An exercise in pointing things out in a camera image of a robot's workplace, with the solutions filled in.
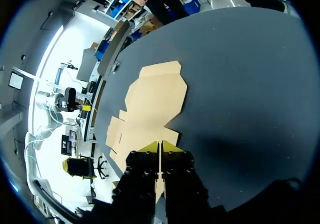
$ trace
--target shelf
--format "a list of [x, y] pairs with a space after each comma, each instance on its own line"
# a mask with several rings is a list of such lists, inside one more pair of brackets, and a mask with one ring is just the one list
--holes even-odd
[[119, 16], [119, 14], [121, 14], [121, 12], [131, 3], [132, 0], [129, 0], [121, 9], [120, 11], [116, 14], [115, 18], [117, 18]]
[[134, 14], [130, 19], [128, 19], [128, 21], [132, 20], [138, 13], [140, 13], [140, 10], [138, 10], [137, 12], [135, 12], [135, 14]]

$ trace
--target ceiling light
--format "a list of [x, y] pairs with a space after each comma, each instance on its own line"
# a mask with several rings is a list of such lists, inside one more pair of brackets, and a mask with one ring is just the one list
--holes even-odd
[[[42, 70], [44, 69], [45, 63], [49, 57], [49, 54], [51, 53], [56, 41], [58, 40], [60, 34], [62, 33], [62, 31], [64, 30], [64, 26], [62, 25], [58, 31], [55, 33], [55, 35], [53, 36], [52, 40], [50, 41], [47, 49], [45, 50], [42, 59], [40, 61], [39, 67], [36, 71], [35, 76], [36, 77], [40, 77]], [[34, 133], [34, 129], [33, 129], [33, 115], [34, 115], [34, 104], [35, 104], [35, 93], [36, 93], [36, 89], [38, 86], [38, 82], [37, 81], [33, 81], [33, 85], [32, 85], [32, 90], [31, 90], [31, 95], [30, 95], [30, 102], [29, 102], [29, 111], [28, 111], [28, 131], [30, 133]]]

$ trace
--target desk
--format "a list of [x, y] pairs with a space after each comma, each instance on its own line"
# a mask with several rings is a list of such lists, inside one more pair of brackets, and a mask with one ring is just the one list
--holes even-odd
[[93, 133], [93, 131], [94, 131], [94, 129], [92, 127], [92, 120], [93, 120], [95, 108], [97, 105], [98, 95], [100, 93], [100, 90], [101, 90], [101, 87], [103, 84], [103, 80], [101, 79], [101, 77], [97, 71], [99, 63], [100, 62], [98, 62], [98, 61], [96, 62], [95, 67], [93, 68], [92, 74], [89, 79], [89, 82], [91, 82], [91, 81], [96, 82], [96, 87], [94, 88], [93, 93], [88, 94], [88, 95], [92, 95], [92, 99], [91, 99], [92, 109], [90, 112], [88, 112], [87, 117], [85, 119], [80, 118], [81, 133], [82, 133], [82, 138], [83, 138], [84, 142], [97, 143], [96, 140], [94, 140], [93, 138], [90, 138], [90, 134]]
[[253, 7], [197, 13], [139, 39], [117, 60], [94, 133], [119, 176], [105, 145], [111, 116], [126, 110], [142, 67], [178, 60], [188, 90], [167, 127], [193, 154], [211, 206], [230, 210], [275, 179], [305, 177], [320, 131], [320, 79], [301, 20]]

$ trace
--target cardboard box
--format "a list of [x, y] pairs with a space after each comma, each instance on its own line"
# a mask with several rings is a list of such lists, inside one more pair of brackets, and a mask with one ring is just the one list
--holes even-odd
[[131, 11], [127, 11], [124, 15], [125, 18], [130, 19], [135, 13], [131, 12]]
[[150, 22], [154, 24], [156, 28], [160, 28], [163, 24], [152, 14], [150, 15]]
[[97, 48], [99, 46], [98, 43], [93, 42], [90, 48]]
[[115, 31], [115, 32], [118, 32], [119, 29], [121, 28], [121, 26], [122, 26], [124, 23], [125, 23], [125, 22], [123, 22], [122, 20], [120, 20], [120, 21], [116, 24], [116, 26], [114, 27], [114, 31]]
[[140, 9], [140, 5], [138, 5], [138, 4], [134, 4], [132, 7], [131, 7], [131, 9], [133, 9], [134, 11], [138, 11], [139, 9]]

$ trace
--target cable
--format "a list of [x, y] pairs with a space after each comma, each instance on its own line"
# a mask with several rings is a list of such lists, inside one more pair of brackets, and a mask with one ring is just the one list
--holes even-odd
[[58, 194], [58, 193], [56, 193], [56, 192], [54, 192], [54, 191], [52, 191], [54, 194], [56, 194], [56, 195], [58, 195], [60, 198], [61, 198], [61, 202], [60, 202], [60, 204], [62, 204], [62, 197]]
[[52, 118], [53, 120], [55, 120], [57, 123], [59, 123], [59, 124], [61, 124], [61, 125], [66, 125], [66, 126], [77, 126], [77, 125], [78, 125], [78, 123], [62, 123], [62, 122], [60, 122], [60, 121], [58, 120], [58, 116], [57, 116], [57, 119], [55, 119], [55, 118], [53, 117], [52, 113], [50, 112], [50, 109], [51, 109], [53, 106], [54, 106], [54, 104], [51, 105], [50, 108], [49, 108], [49, 114], [50, 114], [50, 116], [51, 116], [51, 118]]
[[66, 70], [66, 72], [67, 72], [67, 74], [69, 75], [69, 77], [71, 78], [71, 80], [72, 80], [73, 82], [80, 84], [80, 86], [81, 86], [82, 88], [84, 88], [79, 81], [76, 81], [75, 79], [72, 78], [72, 76], [71, 76], [71, 74], [69, 73], [68, 70]]

